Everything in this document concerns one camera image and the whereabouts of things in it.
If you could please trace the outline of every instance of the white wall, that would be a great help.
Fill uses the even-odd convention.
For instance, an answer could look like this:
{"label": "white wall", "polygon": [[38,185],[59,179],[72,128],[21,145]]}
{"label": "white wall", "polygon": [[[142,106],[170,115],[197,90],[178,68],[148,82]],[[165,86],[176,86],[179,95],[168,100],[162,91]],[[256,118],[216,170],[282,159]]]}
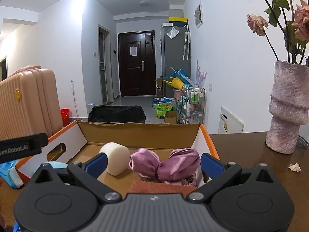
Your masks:
{"label": "white wall", "polygon": [[[197,29],[194,11],[200,1],[204,24]],[[276,58],[266,37],[253,34],[247,25],[247,14],[267,18],[263,12],[267,9],[265,1],[186,0],[184,8],[191,26],[192,74],[198,60],[207,72],[205,87],[212,83],[212,91],[207,92],[205,118],[209,133],[218,132],[222,106],[243,121],[244,132],[268,131],[272,117],[268,111],[269,94]],[[287,60],[279,27],[270,25],[267,33],[279,59]]]}
{"label": "white wall", "polygon": [[102,105],[101,82],[99,74],[98,26],[110,32],[111,68],[114,97],[120,94],[117,55],[116,23],[113,15],[97,0],[86,0],[82,18],[81,57],[86,103]]}
{"label": "white wall", "polygon": [[38,22],[38,16],[39,13],[34,11],[0,6],[0,33],[4,19],[11,23],[24,23],[33,25]]}
{"label": "white wall", "polygon": [[61,108],[76,117],[71,80],[79,117],[87,117],[82,67],[81,23],[85,0],[61,0],[39,13],[34,26],[22,25],[0,43],[0,59],[7,55],[8,73],[30,64],[50,68],[56,76]]}
{"label": "white wall", "polygon": [[160,33],[161,26],[164,22],[168,22],[168,19],[151,19],[151,20],[139,20],[129,22],[117,23],[117,34],[126,32],[141,32],[141,31],[154,31],[155,36],[155,55],[156,55],[156,77],[162,75],[162,58],[161,58],[161,45],[160,45]]}

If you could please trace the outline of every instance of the wall picture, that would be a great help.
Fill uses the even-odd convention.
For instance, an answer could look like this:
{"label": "wall picture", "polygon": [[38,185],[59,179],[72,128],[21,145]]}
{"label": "wall picture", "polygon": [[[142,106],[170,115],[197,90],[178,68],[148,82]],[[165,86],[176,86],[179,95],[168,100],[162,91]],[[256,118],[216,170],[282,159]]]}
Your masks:
{"label": "wall picture", "polygon": [[195,13],[194,13],[194,17],[195,17],[195,25],[196,25],[197,28],[199,28],[204,22],[202,2],[200,2],[200,4],[197,6]]}

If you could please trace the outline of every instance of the dried rose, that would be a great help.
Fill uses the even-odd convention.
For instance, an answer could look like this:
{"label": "dried rose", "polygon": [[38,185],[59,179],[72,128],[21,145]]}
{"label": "dried rose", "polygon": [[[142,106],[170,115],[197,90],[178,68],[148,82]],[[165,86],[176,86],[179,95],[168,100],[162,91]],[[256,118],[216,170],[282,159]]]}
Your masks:
{"label": "dried rose", "polygon": [[265,36],[264,27],[268,27],[268,22],[262,16],[248,14],[247,19],[248,26],[253,33],[256,33],[259,36]]}
{"label": "dried rose", "polygon": [[295,36],[298,40],[309,42],[309,5],[304,0],[300,0],[300,4],[296,4],[292,26],[297,28]]}

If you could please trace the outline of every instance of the red bucket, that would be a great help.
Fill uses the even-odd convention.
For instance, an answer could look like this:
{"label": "red bucket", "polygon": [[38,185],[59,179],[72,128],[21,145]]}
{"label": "red bucket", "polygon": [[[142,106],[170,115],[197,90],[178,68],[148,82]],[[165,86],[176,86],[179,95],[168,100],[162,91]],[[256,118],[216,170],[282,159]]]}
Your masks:
{"label": "red bucket", "polygon": [[70,124],[70,109],[64,108],[61,109],[61,117],[62,117],[62,127]]}

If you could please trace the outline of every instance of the pink suitcase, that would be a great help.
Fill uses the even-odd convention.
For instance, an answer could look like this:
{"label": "pink suitcase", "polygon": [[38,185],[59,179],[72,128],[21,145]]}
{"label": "pink suitcase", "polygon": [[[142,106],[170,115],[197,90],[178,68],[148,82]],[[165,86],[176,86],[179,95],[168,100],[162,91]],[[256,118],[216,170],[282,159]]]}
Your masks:
{"label": "pink suitcase", "polygon": [[50,69],[32,69],[0,82],[0,140],[62,128],[56,79]]}

